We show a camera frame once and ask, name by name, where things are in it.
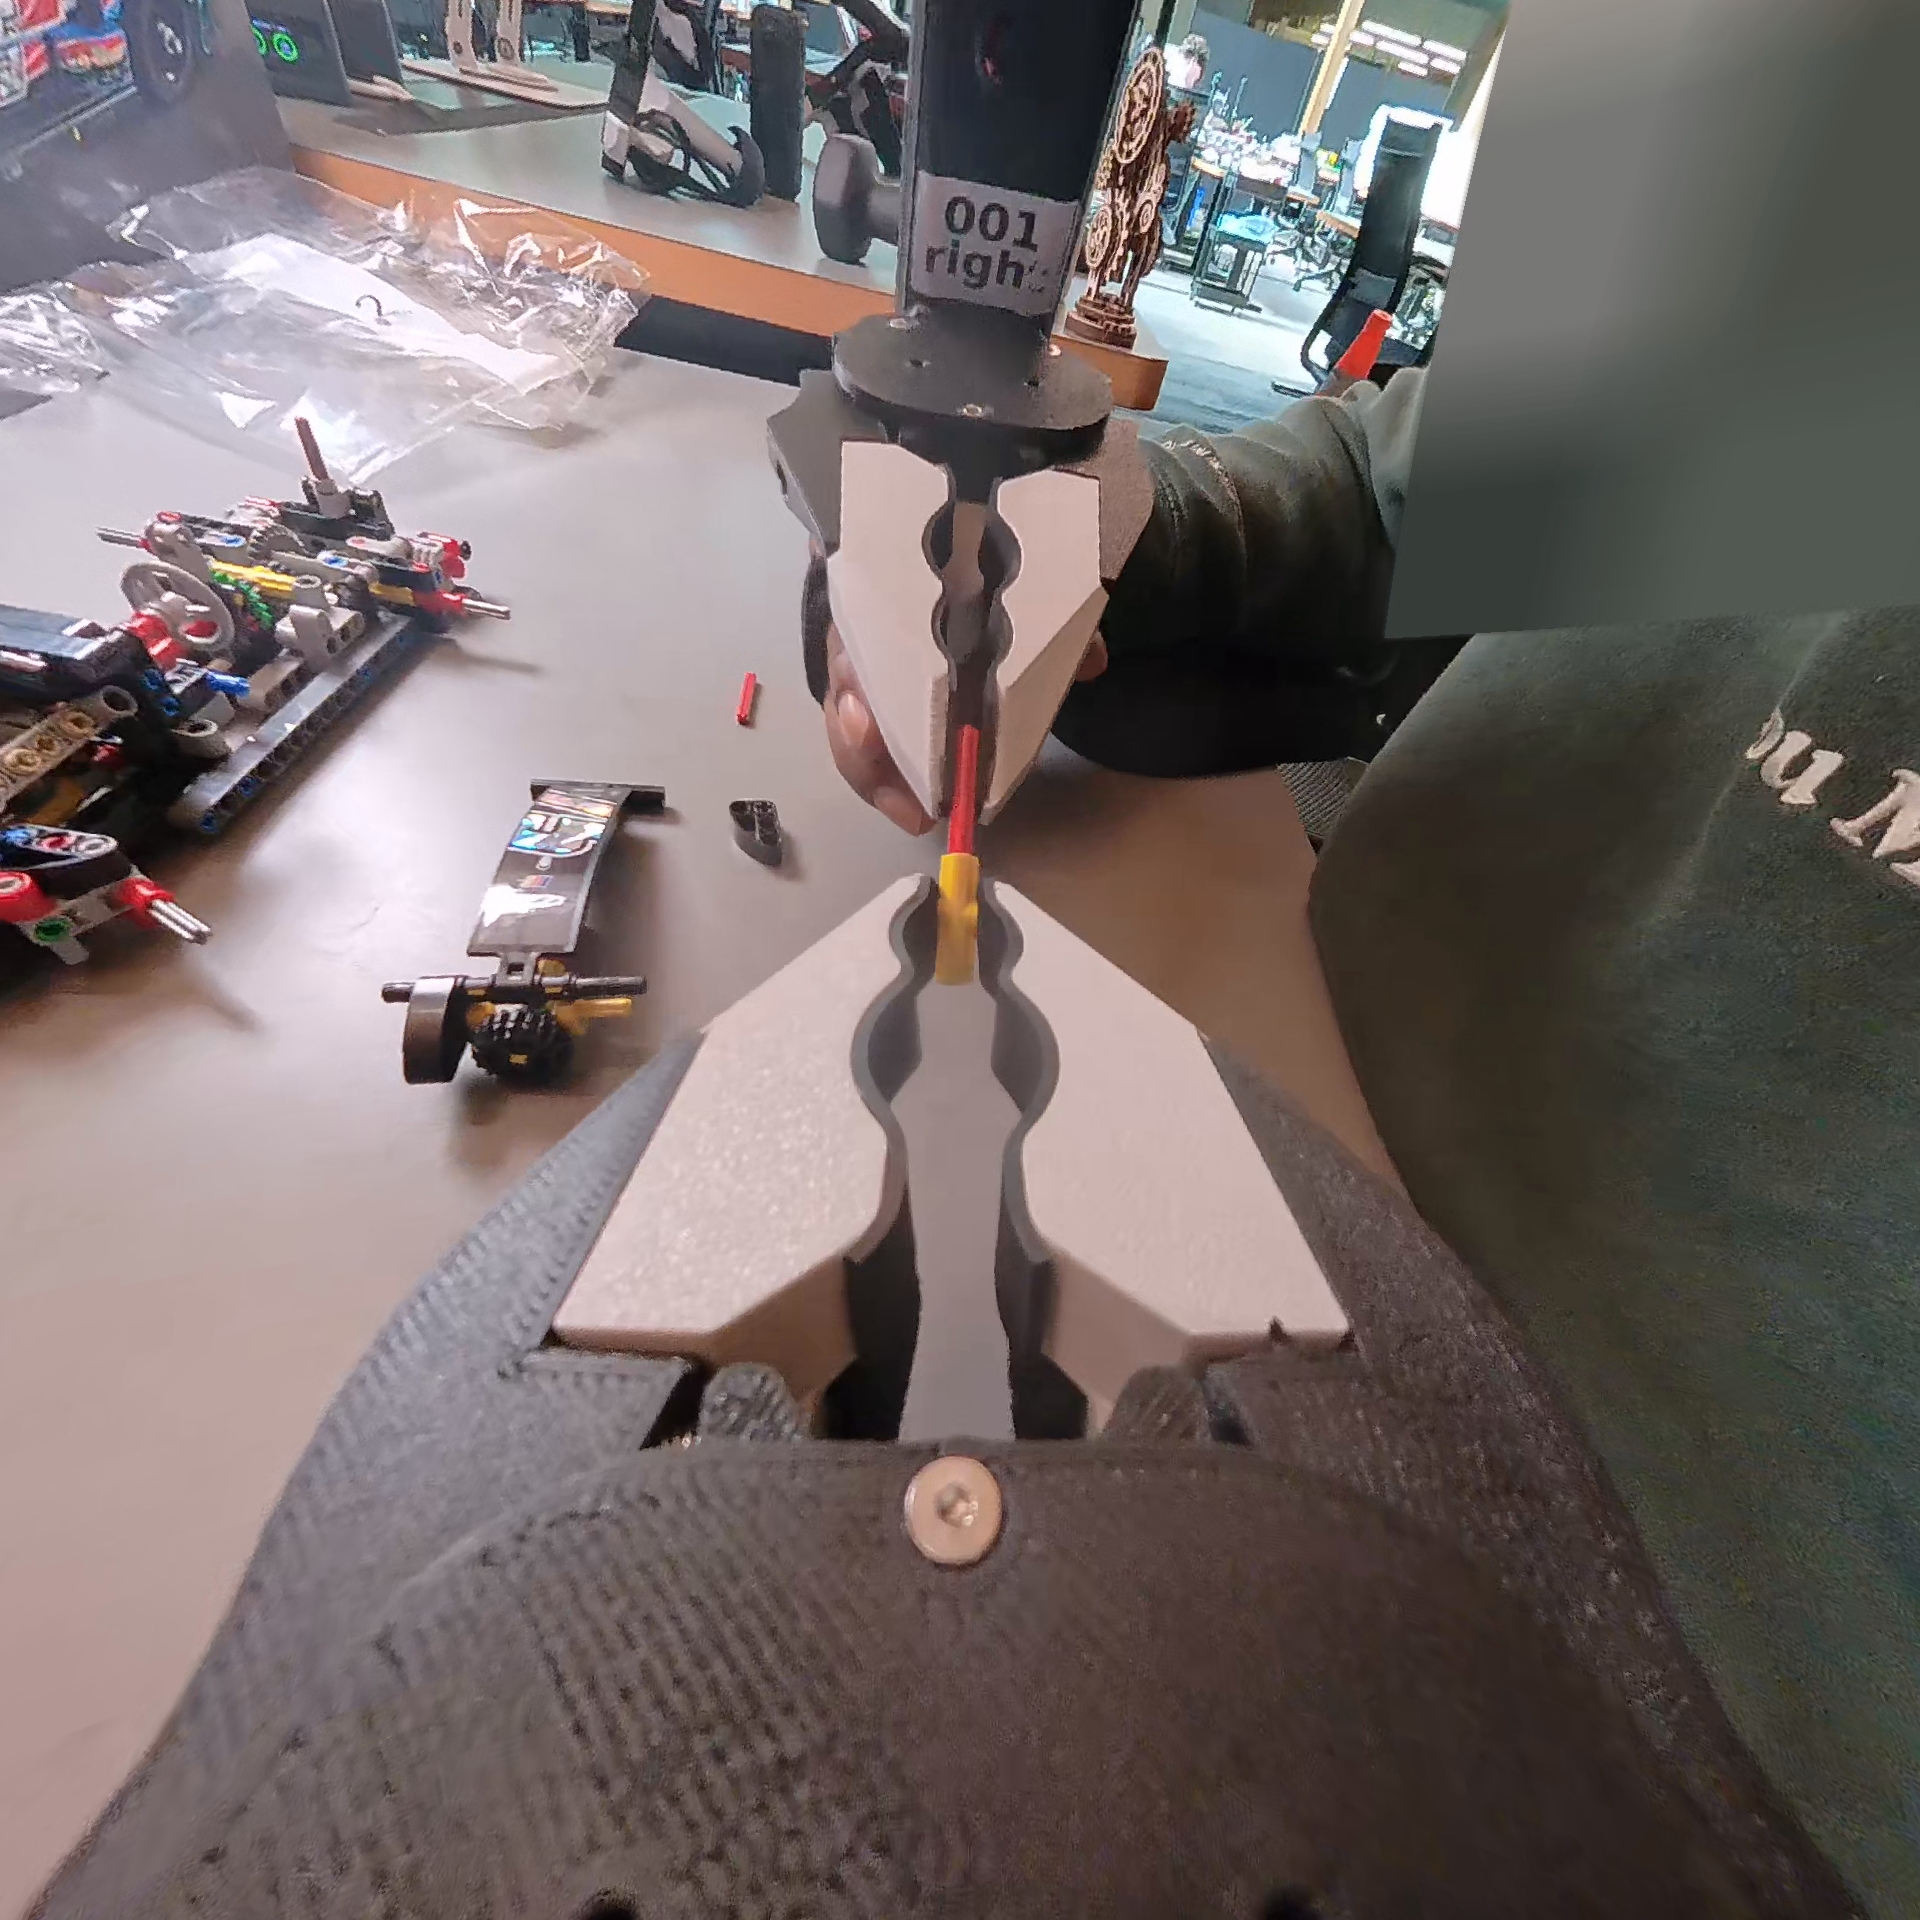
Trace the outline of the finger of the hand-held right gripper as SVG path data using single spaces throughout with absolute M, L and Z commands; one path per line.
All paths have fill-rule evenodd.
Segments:
M 948 791 L 953 666 L 930 541 L 952 521 L 952 477 L 889 441 L 848 441 L 839 468 L 832 625 L 899 776 L 937 816 Z
M 1002 481 L 988 539 L 997 579 L 975 696 L 981 824 L 1039 761 L 1106 607 L 1097 481 L 1063 468 Z

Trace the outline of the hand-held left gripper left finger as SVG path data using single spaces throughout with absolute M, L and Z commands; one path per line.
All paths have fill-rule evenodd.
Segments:
M 885 887 L 703 1031 L 554 1320 L 563 1348 L 770 1369 L 895 1441 L 921 1330 L 905 1138 L 936 890 Z

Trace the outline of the clear plastic bag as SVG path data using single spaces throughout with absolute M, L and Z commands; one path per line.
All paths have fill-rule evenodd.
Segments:
M 3 417 L 87 394 L 121 357 L 55 287 L 3 293 Z
M 464 428 L 567 428 L 650 303 L 588 228 L 457 193 L 441 213 L 248 167 L 111 224 L 90 323 L 128 394 L 367 485 Z

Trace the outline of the black lego wing assembly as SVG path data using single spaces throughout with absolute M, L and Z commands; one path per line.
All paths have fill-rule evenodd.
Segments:
M 485 970 L 392 980 L 380 992 L 404 1010 L 404 1084 L 443 1085 L 474 1064 L 503 1085 L 549 1089 L 569 1072 L 591 1025 L 634 1010 L 645 976 L 591 976 L 573 957 L 618 829 L 664 811 L 656 785 L 533 785 L 468 937 L 467 955 Z

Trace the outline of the lego set box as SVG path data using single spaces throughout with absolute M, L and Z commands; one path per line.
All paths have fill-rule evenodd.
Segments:
M 3 289 L 121 257 L 176 185 L 288 161 L 239 3 L 3 4 Z

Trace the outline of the black office chair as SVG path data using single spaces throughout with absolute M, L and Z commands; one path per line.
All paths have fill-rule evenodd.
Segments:
M 1337 272 L 1333 298 L 1307 329 L 1303 370 L 1317 391 L 1333 384 L 1331 370 L 1375 309 L 1396 315 L 1408 289 L 1418 240 L 1425 226 L 1425 193 L 1445 125 L 1415 125 L 1389 116 L 1379 135 L 1367 200 L 1359 233 Z M 1380 347 L 1375 383 L 1420 367 L 1427 351 L 1403 344 Z

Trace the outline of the wooden gear sculpture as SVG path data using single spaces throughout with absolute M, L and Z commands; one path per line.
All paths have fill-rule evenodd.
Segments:
M 1063 319 L 1071 337 L 1115 351 L 1137 346 L 1137 296 L 1164 249 L 1161 208 L 1171 152 L 1194 130 L 1194 105 L 1176 100 L 1168 57 L 1149 42 L 1121 90 L 1112 137 L 1093 183 L 1079 249 L 1084 293 Z

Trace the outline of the black dumbbell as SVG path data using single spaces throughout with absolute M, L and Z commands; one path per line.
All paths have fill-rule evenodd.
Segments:
M 900 180 L 881 169 L 875 147 L 861 135 L 823 140 L 810 205 L 821 252 L 839 266 L 864 263 L 875 245 L 899 248 Z

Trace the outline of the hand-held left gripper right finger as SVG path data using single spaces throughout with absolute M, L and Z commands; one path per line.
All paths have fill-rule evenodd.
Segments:
M 1212 1044 L 1017 890 L 986 887 L 978 976 L 1015 1104 L 994 1288 L 1015 1439 L 1082 1439 L 1122 1391 L 1352 1335 Z

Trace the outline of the wood-edged grey table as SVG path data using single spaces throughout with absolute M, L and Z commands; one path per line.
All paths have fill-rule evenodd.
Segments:
M 584 228 L 645 275 L 623 344 L 658 362 L 794 384 L 828 368 L 834 335 L 897 303 L 897 255 L 829 259 L 810 200 L 721 208 L 610 179 L 600 112 L 394 132 L 320 104 L 281 104 L 280 116 L 297 172 L 353 200 L 416 218 L 488 201 Z

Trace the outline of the black white gadget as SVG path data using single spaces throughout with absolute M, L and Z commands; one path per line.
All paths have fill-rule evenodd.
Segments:
M 749 208 L 765 193 L 761 149 L 743 128 L 715 128 L 648 66 L 615 71 L 602 167 L 658 197 Z

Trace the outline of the lego car chassis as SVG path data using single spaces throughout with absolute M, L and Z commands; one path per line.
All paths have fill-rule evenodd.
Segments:
M 408 530 L 292 425 L 300 496 L 100 530 L 133 554 L 114 620 L 5 607 L 5 983 L 113 927 L 204 944 L 147 851 L 221 837 L 428 643 L 513 617 L 467 539 Z

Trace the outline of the person's right hand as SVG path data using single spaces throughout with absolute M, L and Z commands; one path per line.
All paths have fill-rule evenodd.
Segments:
M 823 635 L 823 659 L 823 723 L 834 769 L 855 795 L 895 827 L 909 837 L 928 834 L 932 819 L 885 748 L 873 708 L 832 625 Z

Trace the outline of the plywood stand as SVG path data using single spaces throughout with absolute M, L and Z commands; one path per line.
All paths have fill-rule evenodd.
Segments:
M 488 91 L 559 112 L 597 112 L 605 91 L 554 74 L 524 57 L 524 3 L 445 3 L 441 56 L 403 56 L 400 71 L 424 80 Z

